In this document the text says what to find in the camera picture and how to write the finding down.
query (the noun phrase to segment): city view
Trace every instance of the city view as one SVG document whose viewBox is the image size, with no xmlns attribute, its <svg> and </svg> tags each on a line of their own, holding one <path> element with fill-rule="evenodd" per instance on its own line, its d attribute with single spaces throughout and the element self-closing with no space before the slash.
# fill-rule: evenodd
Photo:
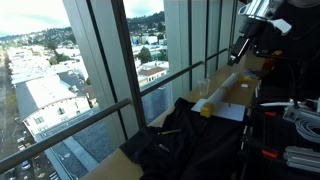
<svg viewBox="0 0 320 180">
<path fill-rule="evenodd" d="M 17 8 L 16 3 L 25 7 Z M 5 26 L 0 30 L 0 159 L 100 111 L 86 68 L 90 59 L 82 57 L 62 1 L 50 2 L 48 12 L 34 7 L 36 3 L 47 6 L 38 0 L 13 0 L 0 8 L 0 23 Z M 169 75 L 165 12 L 163 1 L 157 3 L 160 6 L 148 8 L 144 0 L 141 6 L 124 1 L 140 90 Z M 142 104 L 149 124 L 173 105 L 171 84 L 142 97 Z M 81 178 L 114 150 L 104 126 L 100 121 L 82 130 L 0 179 Z"/>
</svg>

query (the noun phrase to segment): black cloth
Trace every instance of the black cloth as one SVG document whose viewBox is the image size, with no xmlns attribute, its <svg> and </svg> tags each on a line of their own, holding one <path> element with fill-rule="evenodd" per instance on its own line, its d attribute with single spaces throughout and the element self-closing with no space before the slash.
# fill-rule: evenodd
<svg viewBox="0 0 320 180">
<path fill-rule="evenodd" d="M 161 128 L 142 128 L 120 146 L 131 161 L 141 165 L 144 174 L 140 179 L 230 179 L 243 123 L 201 117 L 191 111 L 193 106 L 179 98 Z M 181 132 L 158 134 L 174 129 Z"/>
</svg>

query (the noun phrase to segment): white paper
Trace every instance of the white paper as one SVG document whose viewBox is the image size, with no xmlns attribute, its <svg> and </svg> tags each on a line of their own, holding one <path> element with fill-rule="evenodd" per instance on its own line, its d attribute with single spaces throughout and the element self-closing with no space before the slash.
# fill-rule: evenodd
<svg viewBox="0 0 320 180">
<path fill-rule="evenodd" d="M 200 112 L 201 106 L 207 102 L 207 99 L 200 99 L 193 107 L 192 111 Z M 214 106 L 214 110 L 212 115 L 226 118 L 226 119 L 231 119 L 235 121 L 243 121 L 244 117 L 244 112 L 245 112 L 245 106 L 243 105 L 238 105 L 238 104 L 230 104 L 229 103 L 224 103 L 224 102 L 218 102 Z"/>
</svg>

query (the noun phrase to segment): sky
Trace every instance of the sky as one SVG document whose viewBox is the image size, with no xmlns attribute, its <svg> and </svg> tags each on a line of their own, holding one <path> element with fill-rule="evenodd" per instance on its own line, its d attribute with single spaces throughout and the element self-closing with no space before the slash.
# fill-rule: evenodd
<svg viewBox="0 0 320 180">
<path fill-rule="evenodd" d="M 163 0 L 124 0 L 129 18 L 163 11 Z M 0 37 L 70 26 L 62 0 L 6 0 L 0 6 Z"/>
</svg>

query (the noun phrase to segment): car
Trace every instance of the car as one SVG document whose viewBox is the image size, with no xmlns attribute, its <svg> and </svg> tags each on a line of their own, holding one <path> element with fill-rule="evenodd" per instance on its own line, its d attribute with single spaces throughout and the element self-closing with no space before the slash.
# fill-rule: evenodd
<svg viewBox="0 0 320 180">
<path fill-rule="evenodd" d="M 6 172 L 5 178 L 7 180 L 15 180 L 17 179 L 17 170 L 16 168 L 12 168 Z"/>
<path fill-rule="evenodd" d="M 27 170 L 31 167 L 31 164 L 29 163 L 28 160 L 25 160 L 21 163 L 21 169 L 22 170 Z"/>
</svg>

